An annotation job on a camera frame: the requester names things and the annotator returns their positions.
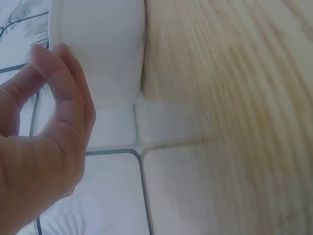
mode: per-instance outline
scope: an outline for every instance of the hand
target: hand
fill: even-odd
[[[0,235],[15,233],[82,179],[95,109],[78,61],[34,45],[31,63],[0,86]],[[44,130],[18,137],[20,111],[48,83],[56,101]]]

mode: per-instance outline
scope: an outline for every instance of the white tile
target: white tile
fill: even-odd
[[[9,80],[17,72],[18,70],[0,73],[0,84]],[[31,124],[31,119],[33,115],[33,110],[34,110],[34,104],[35,104],[35,97],[32,97],[31,99],[27,101],[27,103],[25,104],[25,106],[23,107],[21,111],[21,122],[20,122],[20,132],[19,132],[20,136],[29,136],[30,124]]]
[[[148,235],[140,168],[131,154],[88,156],[74,194],[44,212],[45,235]]]
[[[0,69],[26,63],[28,50],[32,44],[46,45],[48,14],[34,16],[48,12],[49,3],[50,0],[22,0],[21,2],[12,0],[2,3],[0,26],[5,28],[11,25],[11,27],[8,27],[0,38]],[[14,23],[30,17],[34,18]]]
[[[135,104],[138,136],[143,147],[188,140],[201,135],[190,114],[180,106],[151,103],[142,96]]]
[[[30,224],[28,224],[27,226],[25,226],[24,228],[22,228],[17,235],[36,235],[36,231],[37,229],[35,229],[35,224],[34,222],[31,222]]]
[[[149,152],[144,175],[155,235],[216,234],[212,197],[193,148]]]
[[[97,111],[88,150],[131,148],[136,141],[134,106]]]
[[[38,108],[36,134],[44,128],[52,114],[54,104],[55,101],[51,91],[42,91]],[[97,119],[88,144],[88,151],[124,148],[134,144],[135,140],[134,106],[97,110]]]

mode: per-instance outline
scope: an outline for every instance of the wooden surface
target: wooden surface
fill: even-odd
[[[312,12],[147,0],[136,118],[156,235],[313,234]]]

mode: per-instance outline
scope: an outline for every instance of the finger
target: finger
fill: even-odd
[[[56,102],[55,122],[48,128],[54,131],[55,124],[73,127],[84,133],[84,107],[82,96],[65,63],[51,51],[34,45],[30,50],[31,64],[47,78]]]
[[[1,90],[7,94],[5,99],[12,99],[21,110],[29,98],[46,83],[46,79],[31,64],[27,64],[10,80],[3,83]]]
[[[88,143],[95,122],[96,112],[83,69],[74,55],[70,52],[67,45],[60,45],[57,48],[56,53],[66,64],[78,89],[80,90],[80,93],[82,94],[84,100],[85,136],[86,142]]]

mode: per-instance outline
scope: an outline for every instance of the white ceramic cup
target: white ceramic cup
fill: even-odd
[[[96,109],[134,104],[145,47],[144,0],[52,0],[49,42],[68,44]]]

